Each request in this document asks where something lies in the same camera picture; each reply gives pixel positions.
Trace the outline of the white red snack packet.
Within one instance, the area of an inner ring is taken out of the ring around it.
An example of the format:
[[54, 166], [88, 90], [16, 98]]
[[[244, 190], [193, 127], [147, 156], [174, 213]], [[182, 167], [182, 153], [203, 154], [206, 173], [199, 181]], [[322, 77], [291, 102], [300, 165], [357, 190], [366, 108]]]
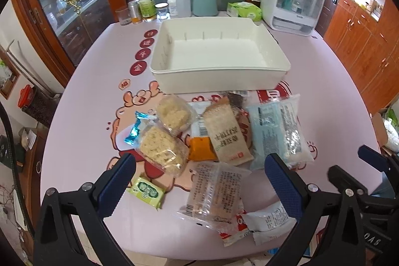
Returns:
[[256, 246], [277, 239], [290, 233], [296, 219], [288, 216], [280, 201], [268, 207], [247, 213], [242, 200], [238, 205], [238, 214], [225, 232], [218, 232], [224, 247], [231, 246], [239, 240], [252, 235]]

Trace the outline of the small glass jar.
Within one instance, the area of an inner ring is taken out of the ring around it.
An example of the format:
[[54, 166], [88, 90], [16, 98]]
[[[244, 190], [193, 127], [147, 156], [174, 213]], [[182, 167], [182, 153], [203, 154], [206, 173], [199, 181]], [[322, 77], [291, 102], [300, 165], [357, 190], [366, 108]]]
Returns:
[[155, 4], [155, 8], [159, 20], [165, 20], [170, 17], [168, 3], [157, 3]]

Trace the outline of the metal tin can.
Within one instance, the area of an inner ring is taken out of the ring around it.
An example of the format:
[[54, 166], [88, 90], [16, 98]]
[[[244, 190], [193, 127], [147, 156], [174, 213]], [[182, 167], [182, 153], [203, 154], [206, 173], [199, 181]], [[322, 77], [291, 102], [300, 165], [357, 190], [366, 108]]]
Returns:
[[142, 15], [138, 0], [132, 0], [128, 2], [128, 10], [133, 24], [139, 24], [142, 22]]

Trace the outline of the framed wall picture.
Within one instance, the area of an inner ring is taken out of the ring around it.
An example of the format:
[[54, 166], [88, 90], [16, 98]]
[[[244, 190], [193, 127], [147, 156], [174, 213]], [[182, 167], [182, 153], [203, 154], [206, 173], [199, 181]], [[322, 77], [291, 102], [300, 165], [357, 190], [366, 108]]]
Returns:
[[1, 47], [0, 57], [1, 95], [8, 99], [18, 81], [20, 73], [3, 47]]

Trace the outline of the large blue white snack bag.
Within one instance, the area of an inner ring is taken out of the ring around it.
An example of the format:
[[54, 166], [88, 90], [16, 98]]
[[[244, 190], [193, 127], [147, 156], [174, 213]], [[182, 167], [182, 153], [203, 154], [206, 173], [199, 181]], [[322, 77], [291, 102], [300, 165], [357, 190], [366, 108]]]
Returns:
[[299, 99], [295, 94], [246, 108], [252, 131], [251, 170], [262, 169], [265, 158], [273, 153], [290, 169], [314, 160], [299, 124]]

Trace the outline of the clear drinking glass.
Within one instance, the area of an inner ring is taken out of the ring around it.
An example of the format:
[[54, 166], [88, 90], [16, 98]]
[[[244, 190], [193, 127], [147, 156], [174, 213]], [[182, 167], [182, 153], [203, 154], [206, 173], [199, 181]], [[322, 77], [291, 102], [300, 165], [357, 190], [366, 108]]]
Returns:
[[132, 23], [130, 11], [127, 6], [118, 8], [115, 11], [115, 14], [121, 26], [126, 26]]

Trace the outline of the dark brown snack packet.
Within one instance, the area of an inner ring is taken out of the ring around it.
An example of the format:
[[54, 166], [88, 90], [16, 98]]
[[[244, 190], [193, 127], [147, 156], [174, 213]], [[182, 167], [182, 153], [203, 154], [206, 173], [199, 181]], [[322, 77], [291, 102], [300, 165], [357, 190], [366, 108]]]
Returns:
[[248, 99], [248, 91], [236, 90], [226, 92], [226, 97], [229, 99], [229, 103], [232, 107], [243, 109]]

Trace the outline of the rice cracker packet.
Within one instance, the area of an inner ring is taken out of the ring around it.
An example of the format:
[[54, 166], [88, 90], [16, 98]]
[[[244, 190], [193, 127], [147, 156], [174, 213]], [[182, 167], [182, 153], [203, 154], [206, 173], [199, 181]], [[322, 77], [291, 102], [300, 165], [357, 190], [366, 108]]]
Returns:
[[188, 147], [156, 124], [149, 124], [141, 131], [137, 149], [146, 161], [165, 174], [179, 177], [185, 170]]
[[176, 95], [163, 96], [156, 106], [156, 115], [173, 136], [186, 131], [198, 120], [198, 114], [191, 105]]

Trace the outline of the clear printed biscuit packet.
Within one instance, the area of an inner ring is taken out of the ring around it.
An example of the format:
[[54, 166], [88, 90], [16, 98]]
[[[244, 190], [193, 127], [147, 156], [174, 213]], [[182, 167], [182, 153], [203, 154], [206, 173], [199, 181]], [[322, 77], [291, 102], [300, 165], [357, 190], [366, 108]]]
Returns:
[[186, 205], [177, 213], [197, 225], [228, 232], [239, 213], [242, 182], [250, 174], [248, 169], [227, 163], [196, 163]]

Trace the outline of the teal ceramic canister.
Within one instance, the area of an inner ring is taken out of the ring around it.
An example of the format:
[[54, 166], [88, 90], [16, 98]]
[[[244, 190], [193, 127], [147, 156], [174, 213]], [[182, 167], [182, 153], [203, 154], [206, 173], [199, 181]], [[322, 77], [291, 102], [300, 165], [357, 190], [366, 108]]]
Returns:
[[217, 0], [193, 0], [192, 12], [197, 17], [217, 16]]

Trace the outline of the white plastic storage bin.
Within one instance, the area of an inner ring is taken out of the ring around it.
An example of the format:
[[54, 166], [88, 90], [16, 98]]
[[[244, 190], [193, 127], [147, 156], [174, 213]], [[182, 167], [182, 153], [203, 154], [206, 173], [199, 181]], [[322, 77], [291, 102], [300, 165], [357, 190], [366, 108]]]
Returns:
[[162, 22], [150, 63], [168, 94], [274, 89], [290, 69], [265, 25], [237, 17]]

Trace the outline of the small green snack packet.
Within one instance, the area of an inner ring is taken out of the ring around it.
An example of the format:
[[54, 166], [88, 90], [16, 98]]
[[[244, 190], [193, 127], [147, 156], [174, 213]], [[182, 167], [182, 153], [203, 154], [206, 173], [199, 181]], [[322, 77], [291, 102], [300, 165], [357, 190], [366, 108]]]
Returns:
[[163, 187], [154, 184], [144, 174], [135, 176], [126, 191], [155, 209], [162, 208], [166, 193]]

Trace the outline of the white barcode snack packet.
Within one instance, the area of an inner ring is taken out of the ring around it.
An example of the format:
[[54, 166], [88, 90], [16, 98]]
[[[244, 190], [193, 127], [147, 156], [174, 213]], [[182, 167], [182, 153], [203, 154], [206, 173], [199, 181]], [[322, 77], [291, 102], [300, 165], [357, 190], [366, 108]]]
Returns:
[[200, 101], [200, 102], [191, 102], [189, 105], [194, 109], [196, 114], [198, 115], [198, 119], [191, 124], [191, 130], [189, 132], [190, 137], [192, 138], [204, 138], [208, 137], [208, 132], [203, 122], [203, 112], [211, 105], [210, 101]]

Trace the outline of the red item on side shelf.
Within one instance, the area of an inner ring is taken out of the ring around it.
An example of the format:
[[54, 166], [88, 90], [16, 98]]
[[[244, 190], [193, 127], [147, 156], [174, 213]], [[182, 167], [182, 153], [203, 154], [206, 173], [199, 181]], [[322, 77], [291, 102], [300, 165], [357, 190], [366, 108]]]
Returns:
[[21, 91], [20, 91], [20, 98], [18, 99], [18, 107], [23, 109], [24, 107], [29, 106], [32, 103], [34, 98], [34, 87], [27, 84]]

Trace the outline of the beige cracker packet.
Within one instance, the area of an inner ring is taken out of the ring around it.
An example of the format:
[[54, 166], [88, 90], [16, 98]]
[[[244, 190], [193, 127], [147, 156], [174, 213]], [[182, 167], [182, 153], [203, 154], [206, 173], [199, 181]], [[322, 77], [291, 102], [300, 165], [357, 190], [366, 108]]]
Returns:
[[226, 96], [207, 107], [202, 117], [220, 162], [238, 166], [254, 159]]

